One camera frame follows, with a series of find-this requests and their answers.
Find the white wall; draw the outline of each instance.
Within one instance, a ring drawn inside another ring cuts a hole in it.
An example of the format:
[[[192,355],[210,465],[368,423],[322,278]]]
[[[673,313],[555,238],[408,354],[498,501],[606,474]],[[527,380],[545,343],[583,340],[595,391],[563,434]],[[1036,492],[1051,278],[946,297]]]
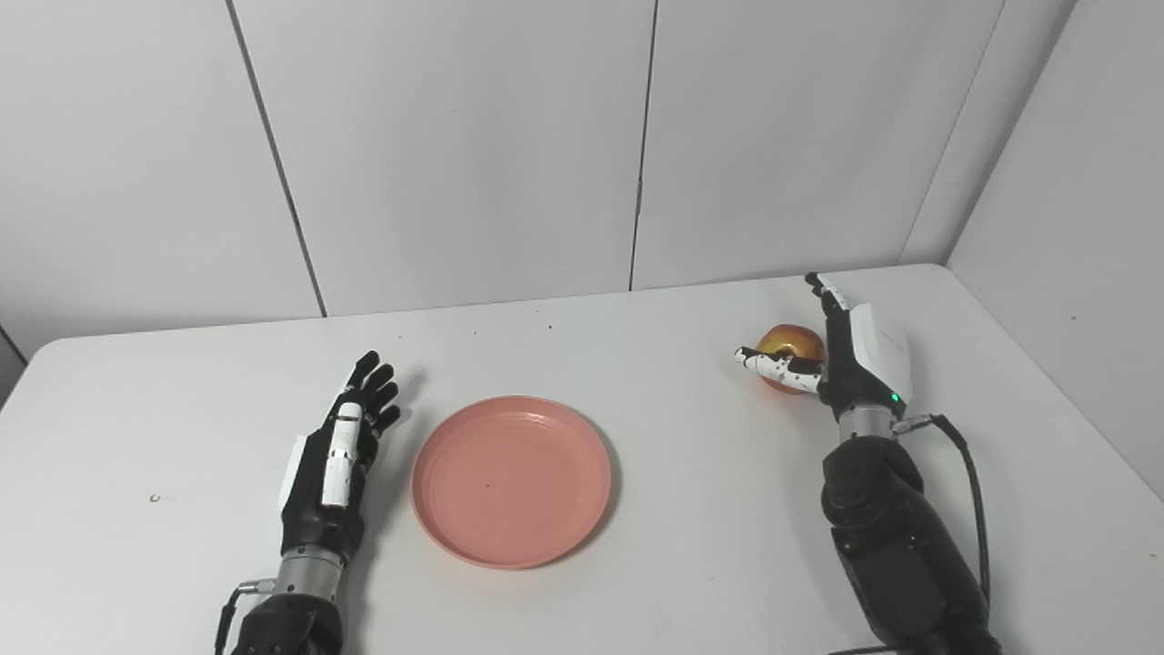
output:
[[[950,266],[1164,497],[1161,26],[1080,0]]]
[[[634,285],[939,261],[1067,5],[661,2]]]
[[[329,313],[627,287],[652,0],[247,0]]]
[[[23,371],[24,365],[21,364],[15,351],[8,348],[8,342],[0,336],[0,407],[3,407],[3,401]]]
[[[637,219],[653,0],[242,2],[281,158],[220,0],[13,0],[0,322],[318,315],[296,215],[332,313],[934,258],[1066,3],[662,0]]]
[[[318,315],[221,2],[0,3],[0,323]]]

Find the red apple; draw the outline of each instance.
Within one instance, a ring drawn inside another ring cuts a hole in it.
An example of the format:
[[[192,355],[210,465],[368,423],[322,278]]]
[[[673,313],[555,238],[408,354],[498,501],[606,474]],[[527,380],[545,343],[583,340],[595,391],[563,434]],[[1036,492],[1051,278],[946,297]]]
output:
[[[768,334],[755,346],[755,350],[767,354],[792,354],[795,357],[824,361],[824,343],[816,333],[801,325],[782,322],[768,330]],[[774,383],[762,378],[773,390],[780,390],[787,394],[802,394],[804,392],[786,387],[780,383]]]

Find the white table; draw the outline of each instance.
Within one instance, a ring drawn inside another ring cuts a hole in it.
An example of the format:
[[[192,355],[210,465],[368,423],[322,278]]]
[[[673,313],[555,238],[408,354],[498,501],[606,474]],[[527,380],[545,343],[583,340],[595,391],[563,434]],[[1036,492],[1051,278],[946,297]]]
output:
[[[913,410],[944,412],[971,441],[1007,653],[1159,652],[1164,504],[947,271],[831,278],[906,325]],[[823,330],[799,278],[51,344],[0,413],[3,649],[208,653],[230,589],[277,567],[293,436],[368,349],[396,364],[407,410],[368,490],[346,655],[875,643],[818,506],[830,413],[732,362],[783,321]],[[613,447],[609,524],[531,571],[446,555],[407,494],[433,427],[501,394],[569,405]],[[936,430],[907,444],[972,554],[957,453]]]

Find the silver cylinder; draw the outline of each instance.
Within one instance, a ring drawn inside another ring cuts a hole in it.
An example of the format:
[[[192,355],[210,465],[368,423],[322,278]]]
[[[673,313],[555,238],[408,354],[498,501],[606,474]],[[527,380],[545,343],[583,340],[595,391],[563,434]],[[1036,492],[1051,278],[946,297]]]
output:
[[[859,404],[846,411],[837,420],[840,427],[840,441],[852,437],[894,437],[893,423],[896,418],[888,407],[874,404]]]
[[[342,575],[339,555],[318,546],[301,546],[283,555],[275,593],[306,593],[334,603]]]

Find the cable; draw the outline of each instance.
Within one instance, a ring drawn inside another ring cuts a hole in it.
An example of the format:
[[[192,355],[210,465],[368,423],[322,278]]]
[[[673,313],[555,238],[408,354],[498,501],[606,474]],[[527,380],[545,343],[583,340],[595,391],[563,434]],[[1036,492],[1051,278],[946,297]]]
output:
[[[847,650],[833,650],[829,655],[865,655],[866,653],[888,653],[901,648],[904,648],[904,646],[865,646],[861,648],[849,648]]]
[[[226,649],[226,636],[230,633],[230,621],[234,620],[234,610],[240,596],[242,596],[242,591],[236,588],[230,592],[230,599],[222,606],[222,614],[219,615],[218,636],[214,638],[214,655],[222,655],[222,650]]]
[[[970,493],[974,500],[974,527],[978,529],[978,584],[982,588],[982,596],[986,597],[986,605],[991,604],[991,548],[986,541],[986,507],[982,505],[982,485],[978,480],[978,469],[974,467],[974,458],[970,456],[970,447],[966,439],[961,436],[958,428],[945,418],[944,414],[931,414],[934,425],[950,437],[953,446],[961,453],[961,460],[966,463],[966,476],[970,478]]]

